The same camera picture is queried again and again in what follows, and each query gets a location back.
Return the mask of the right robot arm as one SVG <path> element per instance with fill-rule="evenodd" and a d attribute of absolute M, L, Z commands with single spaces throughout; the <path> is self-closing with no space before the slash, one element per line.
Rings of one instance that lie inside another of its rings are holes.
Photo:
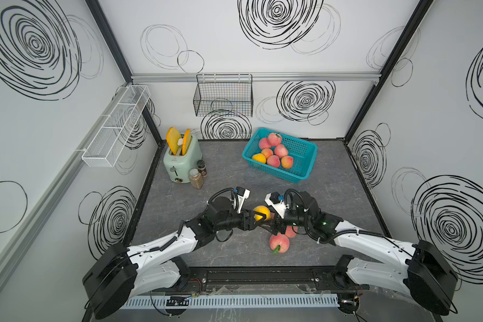
<path fill-rule="evenodd" d="M 275 213 L 270 221 L 274 233 L 304 228 L 317 244 L 347 248 L 369 258 L 342 256 L 336 273 L 343 279 L 400 292 L 436 315 L 458 312 L 453 304 L 458 276 L 432 243 L 419 240 L 412 244 L 359 228 L 322 211 L 315 198 L 295 189 L 268 193 L 265 202 Z"/>

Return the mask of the orange peach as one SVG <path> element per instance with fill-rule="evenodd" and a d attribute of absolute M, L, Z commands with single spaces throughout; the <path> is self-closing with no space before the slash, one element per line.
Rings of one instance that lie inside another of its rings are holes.
<path fill-rule="evenodd" d="M 266 159 L 268 159 L 270 156 L 272 156 L 274 153 L 270 148 L 265 148 L 261 151 L 261 154 L 265 156 Z"/>
<path fill-rule="evenodd" d="M 293 167 L 293 164 L 294 164 L 294 158 L 290 155 L 283 156 L 280 159 L 280 163 L 281 163 L 281 166 L 284 169 L 291 169 Z"/>

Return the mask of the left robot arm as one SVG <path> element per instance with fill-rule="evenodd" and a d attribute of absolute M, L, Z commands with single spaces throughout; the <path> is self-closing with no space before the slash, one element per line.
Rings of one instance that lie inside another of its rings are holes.
<path fill-rule="evenodd" d="M 181 255 L 208 245 L 218 232 L 253 230 L 270 218 L 267 208 L 248 210 L 219 197 L 193 219 L 181 221 L 174 233 L 139 246 L 116 243 L 83 277 L 88 296 L 85 307 L 95 319 L 104 319 L 134 296 L 157 288 L 171 288 L 187 274 Z"/>

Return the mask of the yellow pepper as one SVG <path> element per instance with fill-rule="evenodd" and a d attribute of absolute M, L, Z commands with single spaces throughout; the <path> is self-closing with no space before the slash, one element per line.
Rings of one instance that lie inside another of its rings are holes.
<path fill-rule="evenodd" d="M 263 164 L 266 163 L 266 157 L 264 154 L 261 154 L 261 153 L 253 155 L 252 160 Z"/>
<path fill-rule="evenodd" d="M 268 209 L 268 208 L 267 208 L 266 206 L 264 206 L 264 205 L 257 206 L 257 207 L 255 207 L 253 210 L 256 210 L 256 211 L 261 211 L 261 212 L 266 211 L 266 212 L 268 213 L 268 219 L 267 219 L 266 221 L 268 221 L 268 220 L 271 220 L 271 219 L 272 219 L 272 213 L 270 212 L 270 209 Z"/>

